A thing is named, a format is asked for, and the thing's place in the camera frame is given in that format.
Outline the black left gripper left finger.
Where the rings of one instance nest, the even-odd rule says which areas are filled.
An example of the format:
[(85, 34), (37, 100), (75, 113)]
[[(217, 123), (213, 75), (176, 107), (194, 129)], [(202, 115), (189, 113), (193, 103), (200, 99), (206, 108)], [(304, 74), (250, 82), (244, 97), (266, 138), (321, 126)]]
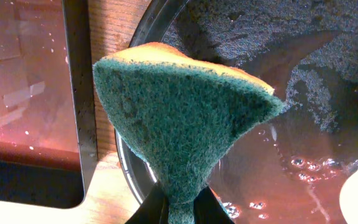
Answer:
[(135, 214), (125, 224), (168, 224), (169, 201), (156, 182)]

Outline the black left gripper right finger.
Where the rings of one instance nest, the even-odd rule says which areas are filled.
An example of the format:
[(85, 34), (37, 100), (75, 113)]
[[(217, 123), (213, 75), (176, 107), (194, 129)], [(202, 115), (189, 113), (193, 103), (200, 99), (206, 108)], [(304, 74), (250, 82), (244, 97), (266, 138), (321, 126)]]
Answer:
[(195, 224), (234, 224), (209, 187), (195, 198), (193, 209)]

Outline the green orange sponge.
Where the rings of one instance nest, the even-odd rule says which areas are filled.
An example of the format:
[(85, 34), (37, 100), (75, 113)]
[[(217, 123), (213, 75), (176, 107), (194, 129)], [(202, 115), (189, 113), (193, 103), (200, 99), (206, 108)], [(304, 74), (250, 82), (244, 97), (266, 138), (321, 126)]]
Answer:
[(159, 42), (103, 57), (93, 78), (108, 119), (168, 197), (168, 223), (195, 223), (213, 167), (284, 106), (259, 78)]

